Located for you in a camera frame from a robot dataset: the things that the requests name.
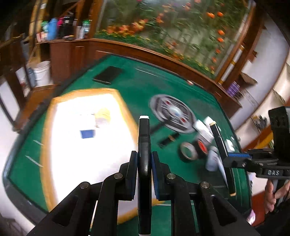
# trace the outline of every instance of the green felt surface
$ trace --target green felt surface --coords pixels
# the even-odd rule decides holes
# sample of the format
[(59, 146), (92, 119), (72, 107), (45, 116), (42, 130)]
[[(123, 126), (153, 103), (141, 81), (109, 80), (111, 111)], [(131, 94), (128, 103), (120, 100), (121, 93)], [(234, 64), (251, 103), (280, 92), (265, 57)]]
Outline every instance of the green felt surface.
[[(113, 80), (110, 86), (93, 82), (92, 79), (108, 66), (120, 67), (124, 71)], [(157, 94), (171, 95), (183, 101), (194, 112), (197, 119), (204, 120), (209, 116), (215, 120), (221, 128), (223, 138), (230, 139), (235, 149), (238, 150), (237, 141), (231, 138), (234, 137), (234, 134), (231, 131), (230, 124), (216, 99), (198, 86), (188, 85), (186, 81), (173, 74), (135, 60), (110, 56), (79, 77), (64, 91), (64, 94), (72, 90), (100, 87), (117, 89), (126, 102), (135, 121), (138, 122), (140, 115), (148, 115), (151, 126), (159, 122), (149, 107), (151, 97)], [(26, 197), (41, 208), (47, 210), (41, 187), (39, 167), (25, 157), (27, 155), (35, 161), (39, 161), (41, 145), (34, 142), (34, 140), (41, 141), (44, 120), (45, 114), (31, 129), (29, 136), (14, 160), (9, 178)], [(204, 168), (205, 160), (184, 163), (179, 159), (177, 154), (179, 145), (182, 142), (193, 141), (196, 135), (195, 133), (181, 134), (175, 142), (170, 143), (163, 149), (158, 146), (158, 142), (172, 133), (174, 133), (172, 130), (162, 127), (151, 136), (152, 151), (158, 152), (160, 161), (167, 163), (171, 172), (193, 183), (208, 181), (211, 185), (217, 186), (216, 190), (224, 197), (229, 198), (232, 205), (238, 210), (243, 211), (250, 208), (250, 190), (244, 170), (233, 169), (237, 195), (230, 197), (220, 172), (208, 172)], [(153, 212), (156, 213), (156, 217), (159, 214), (165, 214), (162, 213), (165, 211), (170, 212), (170, 207), (153, 207)], [(126, 224), (129, 224), (129, 222), (118, 226), (118, 228), (122, 229)], [(156, 228), (157, 231), (162, 231), (162, 227), (162, 225), (158, 227), (153, 224), (153, 229)]]
[[(192, 211), (195, 220), (195, 230), (198, 233), (199, 228), (195, 216), (193, 201), (191, 201)], [(133, 219), (117, 226), (118, 236), (138, 235), (138, 218)], [(171, 235), (171, 207), (170, 201), (152, 208), (151, 235)]]

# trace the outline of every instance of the human hand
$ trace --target human hand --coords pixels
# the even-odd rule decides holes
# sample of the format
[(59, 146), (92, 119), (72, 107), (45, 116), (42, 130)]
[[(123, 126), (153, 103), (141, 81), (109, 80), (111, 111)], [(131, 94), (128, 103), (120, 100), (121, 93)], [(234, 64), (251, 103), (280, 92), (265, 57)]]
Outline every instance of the human hand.
[(273, 194), (273, 183), (271, 180), (267, 181), (266, 187), (265, 187), (265, 198), (264, 198), (264, 208), (265, 208), (265, 214), (268, 212), (272, 212), (275, 208), (275, 204), (277, 199), (286, 196), (289, 193), (290, 188), (290, 181), (288, 181), (282, 188), (280, 188), (275, 195)]

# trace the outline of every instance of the white wall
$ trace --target white wall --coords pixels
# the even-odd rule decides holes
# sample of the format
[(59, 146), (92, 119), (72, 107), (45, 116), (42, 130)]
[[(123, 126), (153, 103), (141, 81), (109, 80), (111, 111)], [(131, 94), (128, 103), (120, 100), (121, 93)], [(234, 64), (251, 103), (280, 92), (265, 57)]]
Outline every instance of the white wall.
[(289, 46), (282, 33), (267, 16), (265, 27), (257, 43), (255, 51), (258, 53), (253, 63), (249, 61), (244, 66), (242, 72), (255, 79), (258, 84), (247, 89), (248, 98), (242, 98), (239, 109), (230, 119), (234, 129), (237, 129), (262, 103), (269, 90), (273, 87), (285, 58), (288, 55)]
[[(273, 88), (285, 101), (288, 101), (290, 98), (289, 72), (289, 65), (288, 63), (285, 63), (282, 73), (280, 74), (280, 77)], [(261, 115), (262, 117), (266, 117), (269, 121), (268, 111), (283, 105), (283, 102), (277, 98), (274, 91), (272, 90), (262, 102), (261, 106), (254, 112), (254, 115)], [(235, 133), (241, 139), (240, 145), (242, 148), (247, 146), (259, 135), (258, 129), (255, 127), (253, 121), (250, 118), (240, 128), (238, 128)]]

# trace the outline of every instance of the white bottle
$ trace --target white bottle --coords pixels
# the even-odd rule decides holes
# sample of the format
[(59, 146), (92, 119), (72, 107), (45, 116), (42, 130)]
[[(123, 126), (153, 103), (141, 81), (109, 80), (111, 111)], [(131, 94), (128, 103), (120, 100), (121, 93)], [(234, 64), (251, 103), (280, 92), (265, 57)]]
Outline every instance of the white bottle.
[(82, 26), (80, 32), (79, 32), (79, 39), (83, 39), (85, 35), (85, 27)]
[(208, 171), (217, 171), (218, 170), (218, 149), (215, 146), (212, 146), (209, 150), (209, 153), (207, 155), (207, 161), (205, 164), (205, 168)]

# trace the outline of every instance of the wooden frame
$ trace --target wooden frame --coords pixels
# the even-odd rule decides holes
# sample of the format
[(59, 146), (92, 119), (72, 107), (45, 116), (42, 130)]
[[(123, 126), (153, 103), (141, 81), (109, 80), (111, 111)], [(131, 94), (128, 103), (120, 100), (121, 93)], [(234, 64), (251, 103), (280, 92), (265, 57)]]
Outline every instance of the wooden frame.
[(90, 10), (89, 20), (91, 22), (90, 25), (90, 31), (88, 33), (88, 38), (94, 37), (94, 34), (96, 32), (97, 22), (99, 19), (99, 13), (101, 11), (103, 0), (93, 0), (93, 4)]
[(68, 9), (66, 9), (59, 17), (64, 17), (69, 11), (77, 7), (77, 5), (80, 3), (81, 0), (77, 1), (75, 4), (70, 6)]
[(241, 70), (243, 69), (244, 65), (246, 64), (247, 60), (250, 58), (251, 54), (253, 53), (253, 50), (255, 49), (260, 35), (262, 33), (263, 27), (264, 27), (264, 20), (265, 20), (265, 12), (263, 9), (261, 9), (259, 6), (256, 6), (255, 13), (253, 16), (253, 19), (251, 21), (250, 27), (247, 31), (247, 34), (243, 40), (244, 43), (244, 50), (239, 58), (239, 60), (236, 62), (235, 67), (228, 75), (225, 82), (222, 84), (222, 86), (225, 89), (228, 89), (230, 85), (237, 80), (239, 74), (241, 73)]
[(40, 9), (41, 0), (36, 0), (31, 14), (31, 20), (29, 25), (29, 53), (34, 49), (34, 35), (36, 34), (36, 22), (38, 20), (38, 14)]
[(248, 29), (250, 27), (251, 22), (252, 22), (253, 15), (255, 13), (255, 9), (256, 9), (255, 6), (251, 6), (247, 21), (246, 21), (245, 26), (243, 28), (243, 31), (241, 32), (241, 35), (240, 35), (239, 39), (237, 40), (237, 42), (236, 42), (234, 48), (232, 49), (231, 53), (229, 54), (227, 60), (225, 61), (225, 63), (223, 64), (222, 68), (218, 72), (218, 74), (217, 74), (217, 76), (215, 78), (215, 82), (219, 82), (220, 81), (220, 79), (222, 78), (223, 74), (227, 70), (228, 66), (232, 62), (234, 56), (236, 55), (240, 45), (243, 43), (243, 40), (244, 40), (244, 38), (245, 38), (245, 36), (246, 36), (246, 34), (248, 32)]

